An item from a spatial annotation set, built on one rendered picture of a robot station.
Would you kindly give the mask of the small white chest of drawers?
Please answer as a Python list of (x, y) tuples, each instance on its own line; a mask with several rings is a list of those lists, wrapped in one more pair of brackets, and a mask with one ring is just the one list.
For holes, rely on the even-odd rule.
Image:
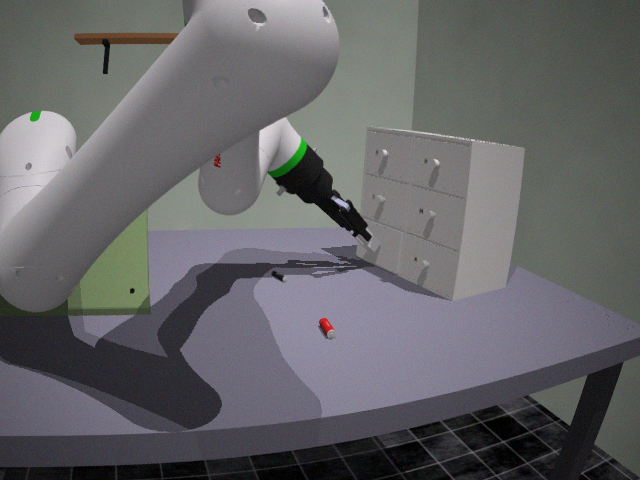
[[(369, 132), (413, 135), (409, 180), (366, 170)], [(375, 127), (367, 127), (366, 132), (360, 215), (404, 230), (400, 272), (389, 272), (451, 301), (506, 288), (518, 215), (525, 148), (416, 132)], [(470, 144), (465, 194), (412, 181), (415, 138)], [(409, 183), (405, 227), (362, 213), (365, 175), (378, 175)], [(407, 229), (411, 186), (418, 185), (465, 197), (459, 247)], [(408, 233), (458, 250), (451, 297), (402, 275)]]

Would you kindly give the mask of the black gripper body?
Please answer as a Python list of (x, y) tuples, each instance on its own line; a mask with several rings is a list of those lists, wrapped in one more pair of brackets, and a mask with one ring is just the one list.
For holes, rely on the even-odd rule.
[(326, 202), (334, 211), (337, 211), (340, 206), (331, 199), (332, 196), (336, 196), (340, 199), (339, 195), (332, 190), (333, 178), (323, 167), (322, 173), (308, 189), (296, 194), (303, 202), (312, 204), (317, 201)]

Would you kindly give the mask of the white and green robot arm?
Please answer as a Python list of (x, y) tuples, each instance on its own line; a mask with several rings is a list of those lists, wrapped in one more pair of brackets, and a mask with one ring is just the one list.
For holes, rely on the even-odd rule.
[(339, 34), (325, 3), (182, 3), (184, 29), (80, 149), (71, 123), (50, 111), (1, 132), (0, 294), (13, 306), (61, 305), (138, 216), (199, 168), (200, 196), (222, 215), (249, 209), (267, 173), (279, 196), (322, 173), (286, 116), (335, 72)]

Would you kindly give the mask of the grey drawer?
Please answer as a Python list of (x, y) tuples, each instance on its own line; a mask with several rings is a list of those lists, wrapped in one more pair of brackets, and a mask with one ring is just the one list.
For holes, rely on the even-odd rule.
[(369, 132), (366, 170), (409, 180), (412, 140), (413, 135)]
[(411, 186), (407, 229), (459, 247), (464, 198)]
[(465, 194), (469, 146), (415, 138), (412, 181)]
[(362, 218), (368, 224), (367, 228), (379, 239), (381, 244), (374, 253), (370, 249), (365, 249), (357, 241), (356, 255), (396, 274), (399, 273), (404, 230), (368, 217)]
[(408, 233), (402, 275), (451, 297), (457, 254), (458, 250)]
[(405, 227), (409, 183), (404, 183), (383, 176), (365, 175), (362, 213)]

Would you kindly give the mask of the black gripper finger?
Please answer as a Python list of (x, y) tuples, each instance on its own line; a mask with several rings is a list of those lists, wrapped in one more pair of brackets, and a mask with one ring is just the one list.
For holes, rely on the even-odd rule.
[(348, 199), (344, 201), (341, 197), (340, 200), (334, 195), (331, 199), (340, 206), (337, 211), (334, 211), (326, 202), (323, 202), (322, 206), (338, 216), (354, 232), (352, 236), (358, 237), (372, 252), (375, 252), (381, 242), (367, 228), (367, 223), (353, 207), (352, 202)]
[[(329, 217), (331, 217), (338, 225), (340, 225), (340, 227), (344, 227), (347, 231), (349, 231), (349, 233), (352, 235), (354, 232), (338, 217), (333, 215), (328, 209), (325, 209), (322, 206), (322, 202), (319, 200), (317, 202), (315, 202), (314, 204), (316, 204), (320, 209), (322, 209)], [(353, 236), (354, 237), (354, 236)], [(369, 249), (358, 237), (354, 237), (365, 249)]]

